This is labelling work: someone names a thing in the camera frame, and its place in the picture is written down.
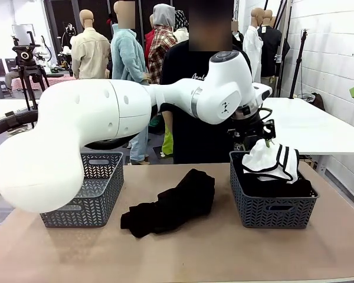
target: robotic arm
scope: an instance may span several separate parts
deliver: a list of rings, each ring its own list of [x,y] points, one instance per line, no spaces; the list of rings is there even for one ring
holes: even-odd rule
[[[270,94],[270,87],[252,84],[247,62],[237,51],[213,56],[205,81],[56,84],[42,94],[36,127],[0,145],[0,195],[30,212],[58,209],[75,197],[83,183],[80,149],[140,132],[148,126],[153,106],[160,110],[163,103],[174,104],[204,122],[219,124],[234,113],[237,119],[254,116]]]

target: empty basket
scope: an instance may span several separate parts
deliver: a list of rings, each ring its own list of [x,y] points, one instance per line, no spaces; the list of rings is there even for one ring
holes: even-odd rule
[[[247,228],[306,228],[319,194],[312,188],[310,196],[303,198],[259,198],[246,195],[234,167],[234,162],[241,163],[245,154],[230,153],[231,188],[242,225]]]
[[[109,220],[123,185],[123,153],[82,153],[84,182],[67,205],[42,213],[48,228],[102,227]]]

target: gray hood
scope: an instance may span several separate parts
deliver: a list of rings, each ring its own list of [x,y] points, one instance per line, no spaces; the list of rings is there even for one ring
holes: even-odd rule
[[[157,4],[153,7],[153,24],[175,26],[175,7],[167,4]]]

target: red plaid jacket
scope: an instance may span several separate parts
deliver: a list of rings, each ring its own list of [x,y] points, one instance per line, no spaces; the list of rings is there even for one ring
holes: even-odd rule
[[[151,83],[159,84],[161,69],[166,52],[177,44],[173,35],[173,28],[166,25],[155,25],[155,37],[152,41],[148,56],[148,70],[151,75]]]

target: patterned hat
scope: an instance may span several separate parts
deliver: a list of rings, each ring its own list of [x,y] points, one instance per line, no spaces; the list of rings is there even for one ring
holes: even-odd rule
[[[179,28],[187,28],[189,26],[189,22],[185,17],[185,14],[181,10],[176,10],[175,11],[176,15],[176,24],[175,24],[175,30]]]

